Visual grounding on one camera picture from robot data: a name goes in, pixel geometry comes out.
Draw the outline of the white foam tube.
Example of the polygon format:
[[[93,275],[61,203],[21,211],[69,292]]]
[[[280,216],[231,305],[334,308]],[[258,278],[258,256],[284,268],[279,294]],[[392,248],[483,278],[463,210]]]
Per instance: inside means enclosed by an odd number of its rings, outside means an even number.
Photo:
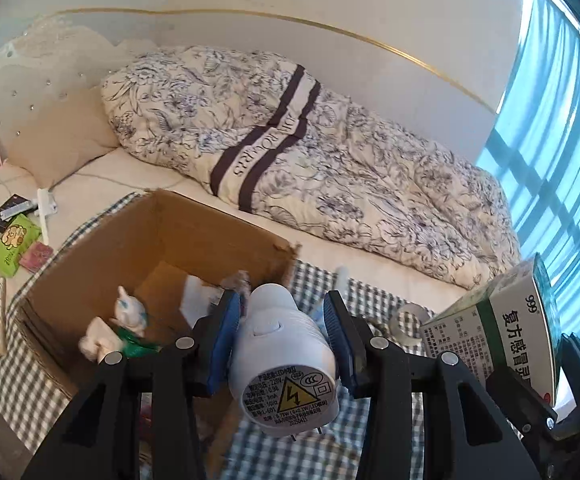
[[[343,299],[348,296],[349,289],[349,270],[346,266],[338,266],[334,271],[334,282],[332,286]]]

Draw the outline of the white tufted headboard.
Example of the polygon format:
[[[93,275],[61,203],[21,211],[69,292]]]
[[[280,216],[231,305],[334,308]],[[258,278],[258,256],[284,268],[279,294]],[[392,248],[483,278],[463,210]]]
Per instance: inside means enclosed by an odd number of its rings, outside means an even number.
[[[43,108],[156,49],[154,32],[140,16],[117,12],[63,12],[0,29],[0,148]]]

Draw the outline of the beige pillow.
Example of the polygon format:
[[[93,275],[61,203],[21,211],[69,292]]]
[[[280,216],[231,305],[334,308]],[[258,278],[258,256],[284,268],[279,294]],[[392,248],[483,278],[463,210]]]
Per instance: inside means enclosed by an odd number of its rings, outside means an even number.
[[[8,163],[53,188],[93,159],[119,147],[98,87],[82,89],[40,110],[8,147]]]

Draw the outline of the white stick tool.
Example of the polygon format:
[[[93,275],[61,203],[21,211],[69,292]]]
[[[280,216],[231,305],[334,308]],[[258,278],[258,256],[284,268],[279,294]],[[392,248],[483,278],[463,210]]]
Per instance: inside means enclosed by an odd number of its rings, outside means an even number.
[[[37,190],[37,211],[40,222],[42,242],[50,246],[50,235],[48,228],[48,217],[56,213],[55,200],[47,188],[38,188]]]

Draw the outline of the green wrapper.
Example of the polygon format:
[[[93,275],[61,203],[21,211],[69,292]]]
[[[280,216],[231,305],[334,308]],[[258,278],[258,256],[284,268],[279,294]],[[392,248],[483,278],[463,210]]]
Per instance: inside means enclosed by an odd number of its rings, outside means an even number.
[[[161,346],[158,344],[153,344],[153,342],[137,336],[131,330],[126,330],[124,327],[117,327],[115,333],[122,343],[122,350],[120,352],[128,359],[151,356],[151,354],[156,354],[161,350]]]

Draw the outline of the cardboard box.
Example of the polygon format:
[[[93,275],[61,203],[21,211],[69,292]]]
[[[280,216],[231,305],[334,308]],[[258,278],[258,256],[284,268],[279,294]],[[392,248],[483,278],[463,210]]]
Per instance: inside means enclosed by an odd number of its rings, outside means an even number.
[[[117,287],[148,313],[147,341],[161,349],[190,336],[196,322],[180,311],[183,285],[195,276],[219,285],[244,270],[252,286],[288,285],[296,259],[284,238],[222,211],[163,190],[132,198],[66,243],[15,300],[16,324],[55,385],[72,400],[100,363],[78,348],[92,318],[112,318]],[[241,414],[225,381],[193,401],[206,478],[215,478]]]

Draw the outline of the green 999 medicine box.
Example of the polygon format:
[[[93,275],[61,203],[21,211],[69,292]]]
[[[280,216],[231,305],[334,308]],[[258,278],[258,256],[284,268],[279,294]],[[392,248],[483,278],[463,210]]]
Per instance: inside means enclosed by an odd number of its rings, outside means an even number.
[[[549,405],[560,375],[562,330],[552,282],[536,254],[470,290],[420,326],[427,354],[457,354],[485,382],[510,367]]]

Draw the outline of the green snack packet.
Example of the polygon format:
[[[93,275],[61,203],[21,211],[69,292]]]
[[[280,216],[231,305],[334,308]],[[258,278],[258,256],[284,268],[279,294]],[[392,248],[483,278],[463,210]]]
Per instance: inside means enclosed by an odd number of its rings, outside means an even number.
[[[20,258],[38,240],[41,229],[24,214],[19,214],[0,236],[0,274],[12,278],[20,267]]]

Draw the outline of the white plug-in night light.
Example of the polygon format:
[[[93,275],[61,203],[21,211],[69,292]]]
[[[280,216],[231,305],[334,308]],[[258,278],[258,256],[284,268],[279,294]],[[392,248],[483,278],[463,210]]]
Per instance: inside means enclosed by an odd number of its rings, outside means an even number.
[[[339,414],[333,351],[279,284],[251,292],[228,378],[245,417],[270,437],[320,429]]]

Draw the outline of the blue curtain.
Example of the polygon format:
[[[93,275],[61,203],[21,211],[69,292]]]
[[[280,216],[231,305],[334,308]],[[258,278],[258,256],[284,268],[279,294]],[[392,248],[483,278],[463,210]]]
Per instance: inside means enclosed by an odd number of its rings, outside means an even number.
[[[502,185],[524,257],[540,255],[562,329],[580,337],[580,25],[523,0],[518,51],[478,158]]]

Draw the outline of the pink card packet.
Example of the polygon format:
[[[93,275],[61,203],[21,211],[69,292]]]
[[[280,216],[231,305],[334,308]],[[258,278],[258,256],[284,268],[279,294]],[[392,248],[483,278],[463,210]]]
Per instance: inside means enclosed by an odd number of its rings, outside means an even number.
[[[36,273],[49,261],[53,253],[52,247],[36,240],[20,257],[20,266],[30,273]]]

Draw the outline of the floral tissue pack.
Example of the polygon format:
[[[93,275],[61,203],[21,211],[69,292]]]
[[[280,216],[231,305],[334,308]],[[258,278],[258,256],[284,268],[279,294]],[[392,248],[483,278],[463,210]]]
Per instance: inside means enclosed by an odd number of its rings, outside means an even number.
[[[232,290],[245,299],[250,297],[251,283],[250,275],[247,271],[237,271],[220,282],[220,287],[224,290]]]

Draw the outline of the floral quilt with stripes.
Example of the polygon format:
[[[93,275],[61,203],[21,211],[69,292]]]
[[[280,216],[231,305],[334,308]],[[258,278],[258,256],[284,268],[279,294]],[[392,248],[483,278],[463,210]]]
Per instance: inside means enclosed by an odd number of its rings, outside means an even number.
[[[130,155],[239,211],[465,289],[521,259],[488,172],[279,54],[162,48],[108,74],[101,98]]]

